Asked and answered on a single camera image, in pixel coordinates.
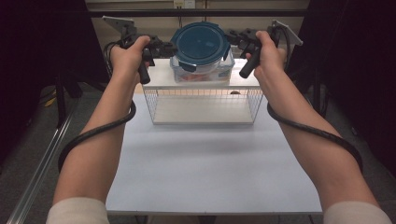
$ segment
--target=blue lid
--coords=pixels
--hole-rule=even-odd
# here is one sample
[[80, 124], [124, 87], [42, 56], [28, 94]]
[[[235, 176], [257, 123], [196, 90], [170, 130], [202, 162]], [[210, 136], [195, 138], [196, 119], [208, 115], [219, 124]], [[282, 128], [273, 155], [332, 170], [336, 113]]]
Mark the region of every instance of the blue lid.
[[224, 32], [217, 24], [207, 21], [178, 29], [171, 41], [177, 46], [180, 66], [192, 72], [195, 71], [192, 66], [212, 64], [227, 57], [230, 49]]

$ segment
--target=handheld controller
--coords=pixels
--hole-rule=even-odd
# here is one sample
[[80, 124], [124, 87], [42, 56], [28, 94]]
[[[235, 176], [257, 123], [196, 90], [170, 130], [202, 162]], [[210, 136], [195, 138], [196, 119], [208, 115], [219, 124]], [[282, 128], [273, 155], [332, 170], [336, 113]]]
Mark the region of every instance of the handheld controller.
[[[103, 20], [106, 21], [110, 26], [120, 32], [121, 38], [117, 41], [123, 49], [131, 47], [136, 39], [143, 34], [138, 34], [137, 29], [134, 26], [133, 20], [127, 20], [123, 18], [114, 18], [104, 16]], [[140, 75], [140, 83], [150, 83], [149, 72], [146, 69], [144, 62], [149, 62], [149, 66], [155, 66], [154, 58], [169, 58], [173, 57], [177, 52], [177, 46], [172, 42], [162, 42], [156, 35], [148, 35], [150, 42], [145, 46], [142, 52], [142, 63], [137, 70]]]
[[[246, 29], [241, 33], [237, 33], [234, 30], [226, 33], [227, 40], [232, 44], [238, 46], [242, 50], [241, 58], [246, 59], [246, 54], [250, 53], [251, 57], [239, 72], [239, 75], [243, 78], [248, 78], [253, 69], [260, 64], [260, 51], [262, 50], [262, 42], [256, 36], [257, 30]], [[285, 25], [279, 21], [273, 21], [272, 26], [267, 29], [268, 34], [274, 41], [276, 47], [282, 37], [286, 38], [288, 45], [302, 45], [303, 41], [295, 34], [288, 25]]]

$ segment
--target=black curtain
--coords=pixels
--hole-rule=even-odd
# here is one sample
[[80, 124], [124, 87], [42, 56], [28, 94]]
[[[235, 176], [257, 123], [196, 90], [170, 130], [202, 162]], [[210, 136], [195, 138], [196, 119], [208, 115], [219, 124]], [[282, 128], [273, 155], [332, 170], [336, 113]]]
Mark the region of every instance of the black curtain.
[[374, 155], [396, 175], [396, 5], [311, 0], [309, 9], [336, 13], [304, 19], [299, 34], [304, 45], [290, 62], [297, 86], [305, 91], [317, 74]]
[[33, 116], [40, 91], [58, 74], [107, 81], [91, 18], [76, 11], [87, 11], [84, 0], [2, 1], [0, 162]]

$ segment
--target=hand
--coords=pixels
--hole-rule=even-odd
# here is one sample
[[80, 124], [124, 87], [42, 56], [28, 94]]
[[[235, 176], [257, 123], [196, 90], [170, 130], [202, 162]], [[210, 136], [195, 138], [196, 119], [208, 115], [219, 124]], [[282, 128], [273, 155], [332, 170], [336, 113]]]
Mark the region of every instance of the hand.
[[128, 49], [122, 49], [118, 46], [112, 48], [110, 60], [113, 64], [113, 78], [121, 77], [134, 84], [139, 83], [139, 75], [137, 69], [142, 61], [142, 52], [144, 47], [149, 43], [148, 36], [140, 36], [134, 44]]
[[259, 31], [256, 36], [262, 42], [262, 51], [260, 54], [260, 65], [254, 70], [254, 76], [262, 83], [266, 77], [275, 76], [283, 72], [286, 51], [277, 49], [274, 41], [266, 31]]

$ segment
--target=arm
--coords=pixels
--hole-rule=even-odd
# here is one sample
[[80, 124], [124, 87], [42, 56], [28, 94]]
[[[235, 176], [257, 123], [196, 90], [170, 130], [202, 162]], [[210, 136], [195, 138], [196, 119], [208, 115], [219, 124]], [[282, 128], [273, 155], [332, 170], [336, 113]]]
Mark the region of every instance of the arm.
[[[134, 88], [139, 82], [137, 68], [149, 38], [139, 37], [127, 50], [111, 51], [113, 76], [82, 133], [125, 117]], [[124, 125], [100, 133], [76, 146], [67, 156], [55, 190], [53, 204], [73, 198], [88, 197], [106, 202], [120, 160]]]
[[[283, 71], [284, 50], [278, 50], [266, 32], [258, 32], [262, 42], [260, 66], [254, 75], [275, 112], [285, 119], [306, 124], [340, 136], [300, 94]], [[313, 181], [323, 210], [343, 201], [359, 201], [378, 206], [355, 159], [338, 145], [311, 133], [280, 123], [282, 132], [298, 162]]]

